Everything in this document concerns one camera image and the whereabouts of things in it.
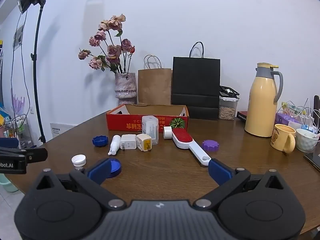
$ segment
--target clear plastic box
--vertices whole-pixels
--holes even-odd
[[[142,133],[147,134],[152,139],[152,145],[159,142],[159,120],[153,115],[142,117]]]
[[[234,120],[239,98],[219,97],[219,119]]]

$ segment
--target tissue box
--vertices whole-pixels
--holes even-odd
[[[284,125],[290,126],[289,122],[299,123],[295,118],[290,117],[287,114],[276,113],[275,124],[280,123],[280,124],[284,124]]]

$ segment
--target blue bottle cap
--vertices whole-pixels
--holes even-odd
[[[121,162],[118,159],[110,158],[111,160],[111,174],[108,176],[109,178],[114,178],[121,173]]]
[[[95,147],[103,147],[108,144],[108,137],[105,135],[96,136],[92,139],[92,143]]]

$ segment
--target yellow lid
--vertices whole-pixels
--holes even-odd
[[[272,65],[272,64],[270,64],[270,63],[265,63],[265,62],[259,62],[259,63],[257,63],[257,66],[258,67],[266,67],[266,68],[279,68],[279,66],[278,65]]]

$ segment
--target green bucket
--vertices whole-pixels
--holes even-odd
[[[18,191],[18,189],[2,173],[0,173],[0,185],[8,192]]]

